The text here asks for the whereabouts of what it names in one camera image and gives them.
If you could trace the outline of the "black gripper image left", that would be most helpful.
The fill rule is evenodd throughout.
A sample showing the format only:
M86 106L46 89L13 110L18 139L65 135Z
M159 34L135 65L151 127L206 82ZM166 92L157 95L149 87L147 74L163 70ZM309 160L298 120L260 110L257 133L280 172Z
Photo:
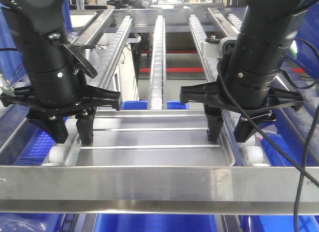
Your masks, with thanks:
M43 93L48 102L41 103L33 85L16 88L2 85L0 88L0 100L4 107L18 104L31 109L26 116L28 122L45 131L58 144L65 143L68 137L63 116L76 115L79 138L82 144L90 145L93 141L96 107L106 106L120 110L120 92L92 85L84 85L81 96L67 104L57 91L53 92L52 98L50 94Z

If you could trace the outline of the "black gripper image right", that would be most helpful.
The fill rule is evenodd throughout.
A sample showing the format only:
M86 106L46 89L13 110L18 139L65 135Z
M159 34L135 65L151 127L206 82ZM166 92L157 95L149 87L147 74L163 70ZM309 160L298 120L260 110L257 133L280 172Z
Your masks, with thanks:
M222 126L222 110L245 113L251 116L253 122L263 129L275 123L276 114L266 114L274 109L291 107L298 111L304 101L300 93L266 86L249 87L247 84L236 85L234 83L210 82L193 86L183 86L180 89L181 103L199 102L204 105L204 113L207 118L207 139L216 142L219 138ZM244 115L234 130L237 142L244 143L256 133Z

